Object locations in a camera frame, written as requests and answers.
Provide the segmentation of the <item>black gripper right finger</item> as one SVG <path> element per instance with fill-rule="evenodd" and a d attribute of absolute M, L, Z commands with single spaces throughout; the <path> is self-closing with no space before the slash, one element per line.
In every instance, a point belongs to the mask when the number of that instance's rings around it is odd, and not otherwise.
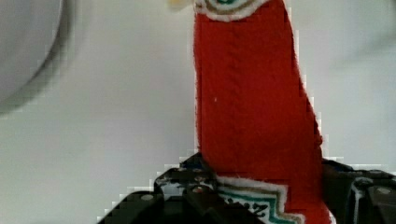
<path fill-rule="evenodd" d="M 395 175 L 322 160 L 322 199 L 337 224 L 396 224 Z"/>

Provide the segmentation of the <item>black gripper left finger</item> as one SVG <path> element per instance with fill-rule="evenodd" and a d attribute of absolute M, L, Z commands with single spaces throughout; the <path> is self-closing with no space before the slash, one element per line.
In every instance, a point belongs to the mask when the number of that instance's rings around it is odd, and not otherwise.
<path fill-rule="evenodd" d="M 98 224 L 262 224 L 265 217 L 263 205 L 222 199 L 199 153 L 157 177 L 153 187 L 126 196 Z"/>

